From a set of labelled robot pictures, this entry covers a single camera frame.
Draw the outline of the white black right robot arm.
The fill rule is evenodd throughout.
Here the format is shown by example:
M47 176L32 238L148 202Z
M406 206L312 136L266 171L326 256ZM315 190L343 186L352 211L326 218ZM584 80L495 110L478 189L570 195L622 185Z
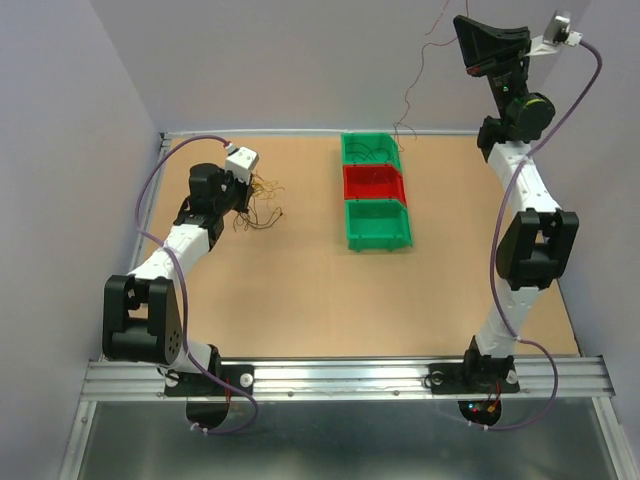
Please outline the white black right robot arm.
M514 349L541 292L564 274L579 227L546 188L533 160L556 114L553 103L527 86L533 57L576 45L567 17L555 16L545 33L499 29L458 15L453 26L468 75L487 79L497 116L483 120L477 146L504 188L490 250L493 306L458 365L431 368L445 385L483 392L514 389Z

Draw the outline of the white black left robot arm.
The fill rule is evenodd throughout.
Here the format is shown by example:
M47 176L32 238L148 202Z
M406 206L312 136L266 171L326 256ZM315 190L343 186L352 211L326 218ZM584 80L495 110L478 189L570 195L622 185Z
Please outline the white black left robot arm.
M104 287L103 354L110 360L145 362L180 373L199 393L222 382L216 347L188 339L184 298L186 274L209 253L231 211L245 213L253 194L253 168L227 161L223 168L201 163L190 169L189 195L158 248L126 275Z

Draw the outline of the far green plastic bin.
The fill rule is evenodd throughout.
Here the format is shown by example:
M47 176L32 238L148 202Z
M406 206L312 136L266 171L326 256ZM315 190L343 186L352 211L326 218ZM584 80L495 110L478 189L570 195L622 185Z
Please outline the far green plastic bin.
M400 169L398 146L387 133L343 133L341 135L343 164L392 164Z

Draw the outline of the green plastic bin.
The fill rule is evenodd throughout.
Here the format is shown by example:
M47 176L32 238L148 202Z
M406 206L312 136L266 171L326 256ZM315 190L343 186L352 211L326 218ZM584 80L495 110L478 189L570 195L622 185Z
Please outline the green plastic bin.
M413 246L408 210L396 199L346 200L348 249L394 251Z
M341 135L343 164L392 164L400 169L398 146L387 133L343 133Z

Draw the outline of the red plastic bin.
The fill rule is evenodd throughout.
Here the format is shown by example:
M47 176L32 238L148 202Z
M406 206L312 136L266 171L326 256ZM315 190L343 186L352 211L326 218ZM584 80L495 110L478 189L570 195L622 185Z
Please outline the red plastic bin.
M403 176L391 164L343 166L345 200L395 199L406 204Z

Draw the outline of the near green plastic bin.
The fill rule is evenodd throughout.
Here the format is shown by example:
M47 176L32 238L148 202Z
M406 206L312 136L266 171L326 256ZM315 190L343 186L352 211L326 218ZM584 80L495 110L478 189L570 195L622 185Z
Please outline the near green plastic bin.
M408 210L396 199L346 200L348 249L394 251L413 246Z

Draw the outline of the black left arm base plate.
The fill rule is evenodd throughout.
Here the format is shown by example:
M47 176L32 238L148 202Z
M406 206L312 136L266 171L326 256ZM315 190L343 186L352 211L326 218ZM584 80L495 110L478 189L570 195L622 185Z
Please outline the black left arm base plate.
M255 368L250 364L222 364L220 379L234 388L252 395ZM165 374L164 395L167 397L214 397L235 396L218 382L201 373L169 371Z

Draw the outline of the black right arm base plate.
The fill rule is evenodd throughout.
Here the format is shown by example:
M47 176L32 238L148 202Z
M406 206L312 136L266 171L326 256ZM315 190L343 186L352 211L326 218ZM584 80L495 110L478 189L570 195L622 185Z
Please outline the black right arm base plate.
M426 379L436 395L481 395L497 390L518 393L519 382L509 383L508 373L509 369L497 366L467 368L462 363L432 363Z

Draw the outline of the aluminium mounting rail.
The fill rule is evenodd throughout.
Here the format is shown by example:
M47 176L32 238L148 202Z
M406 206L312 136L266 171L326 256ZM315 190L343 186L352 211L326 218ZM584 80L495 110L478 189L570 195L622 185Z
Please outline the aluminium mounting rail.
M427 383L429 357L329 360L252 360L253 397L264 403L288 401L435 400ZM599 357L555 358L557 398L613 397L605 362ZM222 403L220 396L165 393L165 380L154 366L127 362L92 362L86 370L82 401L194 401Z

